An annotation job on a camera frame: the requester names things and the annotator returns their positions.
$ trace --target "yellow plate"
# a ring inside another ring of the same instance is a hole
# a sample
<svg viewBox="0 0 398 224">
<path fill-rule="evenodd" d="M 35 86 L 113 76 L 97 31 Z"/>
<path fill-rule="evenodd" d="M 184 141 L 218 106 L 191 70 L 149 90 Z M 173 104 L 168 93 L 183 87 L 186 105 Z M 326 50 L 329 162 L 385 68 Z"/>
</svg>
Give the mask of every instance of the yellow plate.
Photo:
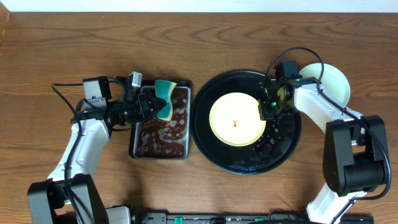
<svg viewBox="0 0 398 224">
<path fill-rule="evenodd" d="M 231 146 L 257 141 L 266 128 L 260 120 L 258 102 L 245 93 L 228 93 L 211 107 L 210 126 L 219 140 Z"/>
</svg>

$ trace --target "black plate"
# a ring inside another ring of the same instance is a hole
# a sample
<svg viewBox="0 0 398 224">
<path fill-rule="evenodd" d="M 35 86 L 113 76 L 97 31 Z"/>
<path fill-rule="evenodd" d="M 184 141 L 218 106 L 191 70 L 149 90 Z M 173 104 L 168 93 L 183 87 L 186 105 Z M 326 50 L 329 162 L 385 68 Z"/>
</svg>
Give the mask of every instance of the black plate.
<svg viewBox="0 0 398 224">
<path fill-rule="evenodd" d="M 220 141 L 210 128 L 209 114 L 214 102 L 228 93 L 263 96 L 264 74 L 252 70 L 226 72 L 210 80 L 199 91 L 191 108 L 191 133 L 199 150 L 218 167 L 237 174 L 260 174 L 281 165 L 294 151 L 301 132 L 300 113 L 294 110 L 278 120 L 267 121 L 258 141 L 243 147 Z"/>
</svg>

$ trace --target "teal sponge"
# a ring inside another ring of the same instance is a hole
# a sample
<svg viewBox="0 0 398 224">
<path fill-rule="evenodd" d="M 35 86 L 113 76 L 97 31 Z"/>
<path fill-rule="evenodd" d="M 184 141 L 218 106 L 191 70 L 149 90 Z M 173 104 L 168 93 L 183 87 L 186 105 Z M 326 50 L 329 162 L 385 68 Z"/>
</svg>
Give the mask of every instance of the teal sponge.
<svg viewBox="0 0 398 224">
<path fill-rule="evenodd" d="M 176 83 L 169 82 L 166 80 L 156 80 L 155 81 L 155 94 L 166 101 L 167 105 L 163 107 L 159 112 L 157 112 L 157 117 L 159 119 L 170 121 L 173 116 L 173 105 L 171 101 L 171 96 Z"/>
</svg>

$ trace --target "tabletop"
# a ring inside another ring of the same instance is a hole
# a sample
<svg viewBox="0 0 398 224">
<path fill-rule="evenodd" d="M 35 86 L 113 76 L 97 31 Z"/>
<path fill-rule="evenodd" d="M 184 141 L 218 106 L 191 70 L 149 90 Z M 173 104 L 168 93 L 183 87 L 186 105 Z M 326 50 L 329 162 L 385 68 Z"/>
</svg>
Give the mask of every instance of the tabletop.
<svg viewBox="0 0 398 224">
<path fill-rule="evenodd" d="M 144 79 L 189 79 L 195 96 L 220 73 L 264 72 L 278 53 L 300 46 L 346 75 L 350 108 L 384 120 L 391 190 L 380 200 L 357 202 L 349 212 L 371 214 L 376 223 L 397 223 L 397 36 L 396 14 L 12 13 L 0 44 L 0 222 L 31 223 L 27 190 L 47 178 L 69 141 L 72 113 L 51 83 L 137 71 Z M 296 59 L 300 68 L 317 62 L 300 51 L 283 59 Z M 61 91 L 73 104 L 84 97 L 82 88 Z M 325 182 L 324 134 L 304 114 L 294 153 L 259 175 L 221 170 L 192 139 L 185 160 L 132 159 L 129 138 L 129 132 L 113 133 L 100 157 L 95 184 L 105 207 L 298 212 Z"/>
</svg>

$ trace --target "white wall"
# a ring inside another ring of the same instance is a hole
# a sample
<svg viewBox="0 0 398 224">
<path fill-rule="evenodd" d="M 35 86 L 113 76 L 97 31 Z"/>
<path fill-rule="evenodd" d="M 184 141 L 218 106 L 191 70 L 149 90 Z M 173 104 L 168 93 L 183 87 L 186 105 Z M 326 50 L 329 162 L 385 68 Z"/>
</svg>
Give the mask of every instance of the white wall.
<svg viewBox="0 0 398 224">
<path fill-rule="evenodd" d="M 398 0 L 0 0 L 11 12 L 398 12 Z"/>
</svg>

